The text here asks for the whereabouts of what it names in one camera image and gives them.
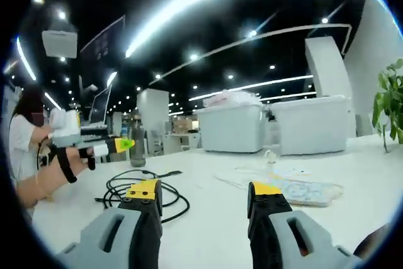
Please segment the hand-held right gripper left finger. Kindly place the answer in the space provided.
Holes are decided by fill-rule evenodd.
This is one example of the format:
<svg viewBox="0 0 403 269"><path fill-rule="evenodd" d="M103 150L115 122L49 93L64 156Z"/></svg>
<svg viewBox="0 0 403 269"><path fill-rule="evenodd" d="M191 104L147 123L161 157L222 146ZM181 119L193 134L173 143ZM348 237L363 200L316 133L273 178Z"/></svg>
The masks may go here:
<svg viewBox="0 0 403 269"><path fill-rule="evenodd" d="M133 184L118 207L90 222L80 241L68 245L57 259L66 268L157 268L161 216L161 181Z"/></svg>

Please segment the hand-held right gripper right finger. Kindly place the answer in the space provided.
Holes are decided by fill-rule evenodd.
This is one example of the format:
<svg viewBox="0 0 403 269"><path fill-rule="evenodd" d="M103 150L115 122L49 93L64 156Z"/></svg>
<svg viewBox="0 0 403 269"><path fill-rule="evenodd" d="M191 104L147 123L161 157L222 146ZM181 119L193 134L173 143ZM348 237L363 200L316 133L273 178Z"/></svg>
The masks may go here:
<svg viewBox="0 0 403 269"><path fill-rule="evenodd" d="M358 268L362 260L332 243L330 233L281 190L249 183L247 218L253 268Z"/></svg>

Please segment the person's left hand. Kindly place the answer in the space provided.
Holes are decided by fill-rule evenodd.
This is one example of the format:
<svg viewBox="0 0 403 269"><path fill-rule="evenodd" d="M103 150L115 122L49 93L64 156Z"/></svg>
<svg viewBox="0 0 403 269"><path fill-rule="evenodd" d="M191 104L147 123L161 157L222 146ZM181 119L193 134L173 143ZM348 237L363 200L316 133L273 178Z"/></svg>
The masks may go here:
<svg viewBox="0 0 403 269"><path fill-rule="evenodd" d="M89 168L88 159L81 154L93 155L93 148L77 149L75 147L62 148L46 167L41 169L35 177L40 193L47 197L65 184L72 183L72 177Z"/></svg>

